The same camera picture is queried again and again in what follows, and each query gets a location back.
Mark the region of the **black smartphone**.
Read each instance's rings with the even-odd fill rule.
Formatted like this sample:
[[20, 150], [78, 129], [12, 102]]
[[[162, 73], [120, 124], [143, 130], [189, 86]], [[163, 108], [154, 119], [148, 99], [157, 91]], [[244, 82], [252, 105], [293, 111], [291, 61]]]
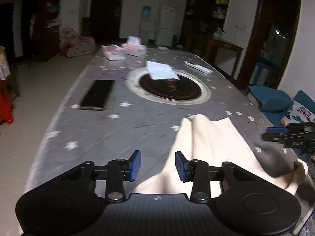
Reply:
[[114, 80], [99, 79], [95, 80], [90, 86], [79, 108], [81, 110], [102, 111], [107, 108], [107, 101], [114, 86]]

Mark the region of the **red plastic stool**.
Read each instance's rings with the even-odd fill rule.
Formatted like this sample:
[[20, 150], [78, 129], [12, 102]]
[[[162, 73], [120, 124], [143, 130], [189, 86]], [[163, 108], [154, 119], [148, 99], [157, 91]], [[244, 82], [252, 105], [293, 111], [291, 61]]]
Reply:
[[7, 92], [7, 88], [4, 82], [1, 80], [0, 84], [0, 116], [1, 121], [5, 121], [7, 124], [12, 124], [14, 119], [12, 115], [13, 103]]

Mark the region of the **white remote control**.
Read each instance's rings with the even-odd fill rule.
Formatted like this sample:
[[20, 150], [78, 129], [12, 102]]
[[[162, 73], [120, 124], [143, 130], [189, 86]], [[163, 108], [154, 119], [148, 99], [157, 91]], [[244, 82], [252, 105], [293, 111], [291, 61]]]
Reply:
[[189, 66], [189, 67], [191, 67], [191, 68], [194, 68], [194, 69], [196, 69], [196, 70], [198, 70], [198, 71], [200, 71], [200, 72], [202, 72], [204, 74], [207, 74], [207, 75], [212, 74], [212, 70], [210, 70], [210, 69], [208, 69], [206, 67], [203, 67], [203, 66], [201, 66], [199, 64], [193, 63], [191, 61], [184, 61], [184, 64]]

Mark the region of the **small pink white box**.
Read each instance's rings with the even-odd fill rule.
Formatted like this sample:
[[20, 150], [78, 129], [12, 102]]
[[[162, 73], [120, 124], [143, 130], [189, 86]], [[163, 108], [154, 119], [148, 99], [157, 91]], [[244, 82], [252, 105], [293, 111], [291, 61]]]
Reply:
[[102, 54], [110, 61], [119, 61], [125, 59], [124, 49], [118, 45], [102, 45]]

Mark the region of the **round black induction cooktop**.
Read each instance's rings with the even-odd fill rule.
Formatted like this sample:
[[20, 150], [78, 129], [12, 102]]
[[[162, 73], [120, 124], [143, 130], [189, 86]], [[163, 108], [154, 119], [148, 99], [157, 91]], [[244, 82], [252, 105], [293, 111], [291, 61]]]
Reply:
[[196, 76], [175, 70], [178, 79], [151, 79], [140, 67], [127, 74], [125, 84], [130, 91], [146, 100], [170, 105], [198, 105], [211, 98], [210, 89]]

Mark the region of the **dark wooden side table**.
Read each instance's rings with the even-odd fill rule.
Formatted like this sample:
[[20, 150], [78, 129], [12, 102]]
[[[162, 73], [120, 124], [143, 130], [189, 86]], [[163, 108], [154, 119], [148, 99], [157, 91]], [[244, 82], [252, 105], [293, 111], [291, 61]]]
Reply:
[[228, 41], [211, 38], [208, 40], [203, 60], [210, 63], [225, 78], [234, 81], [234, 75], [244, 49]]

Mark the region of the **pink tissue box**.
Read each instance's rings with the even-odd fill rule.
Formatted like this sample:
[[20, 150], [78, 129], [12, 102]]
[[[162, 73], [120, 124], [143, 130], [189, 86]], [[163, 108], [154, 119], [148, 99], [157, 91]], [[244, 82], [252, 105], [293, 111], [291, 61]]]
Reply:
[[142, 45], [142, 39], [137, 36], [129, 36], [127, 42], [121, 44], [125, 54], [132, 56], [143, 56], [146, 55], [147, 46]]

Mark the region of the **dark wooden shelf cabinet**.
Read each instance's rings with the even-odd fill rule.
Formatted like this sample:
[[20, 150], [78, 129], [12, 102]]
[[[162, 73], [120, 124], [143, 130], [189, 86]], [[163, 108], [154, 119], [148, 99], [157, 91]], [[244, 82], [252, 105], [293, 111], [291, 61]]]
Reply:
[[208, 40], [223, 29], [229, 0], [186, 0], [179, 44], [186, 52], [201, 55]]

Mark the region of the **white refrigerator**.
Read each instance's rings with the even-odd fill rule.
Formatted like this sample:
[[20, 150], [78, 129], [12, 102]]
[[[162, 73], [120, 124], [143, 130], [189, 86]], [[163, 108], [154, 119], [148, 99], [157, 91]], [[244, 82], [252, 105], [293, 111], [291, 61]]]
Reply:
[[177, 8], [162, 4], [159, 10], [156, 45], [172, 46], [172, 39], [175, 31]]

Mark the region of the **blue sofa cushion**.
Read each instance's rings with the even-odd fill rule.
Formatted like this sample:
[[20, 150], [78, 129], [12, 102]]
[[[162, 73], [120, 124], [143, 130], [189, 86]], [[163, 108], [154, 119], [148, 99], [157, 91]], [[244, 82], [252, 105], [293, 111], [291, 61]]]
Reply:
[[284, 91], [259, 85], [249, 86], [247, 98], [261, 112], [268, 113], [283, 112], [293, 103]]

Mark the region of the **dark wooden door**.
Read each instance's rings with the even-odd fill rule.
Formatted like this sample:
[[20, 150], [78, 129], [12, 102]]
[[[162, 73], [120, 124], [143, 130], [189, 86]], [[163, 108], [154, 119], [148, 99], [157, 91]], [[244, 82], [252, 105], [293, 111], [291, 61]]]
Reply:
[[119, 39], [123, 0], [91, 0], [92, 37], [97, 44], [111, 44]]

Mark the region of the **cream beige sweater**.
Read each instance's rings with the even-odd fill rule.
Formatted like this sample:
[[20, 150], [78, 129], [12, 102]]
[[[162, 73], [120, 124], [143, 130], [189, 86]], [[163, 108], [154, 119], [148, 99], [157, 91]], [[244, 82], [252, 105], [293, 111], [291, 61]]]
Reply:
[[246, 142], [229, 118], [211, 121], [203, 114], [182, 119], [162, 171], [139, 184], [137, 193], [190, 194], [192, 183], [181, 182], [176, 171], [176, 151], [188, 160], [203, 160], [216, 167], [230, 161], [291, 193], [301, 204], [299, 227], [314, 211], [314, 185], [306, 162], [280, 144], [259, 138]]

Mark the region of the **water dispenser with blue bottle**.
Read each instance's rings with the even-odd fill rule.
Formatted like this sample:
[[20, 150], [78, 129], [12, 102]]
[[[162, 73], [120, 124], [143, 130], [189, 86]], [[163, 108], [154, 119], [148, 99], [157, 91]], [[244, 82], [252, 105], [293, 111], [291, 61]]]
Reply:
[[152, 33], [151, 11], [152, 8], [150, 6], [145, 5], [142, 7], [138, 37], [142, 40], [143, 45], [149, 44], [149, 39]]

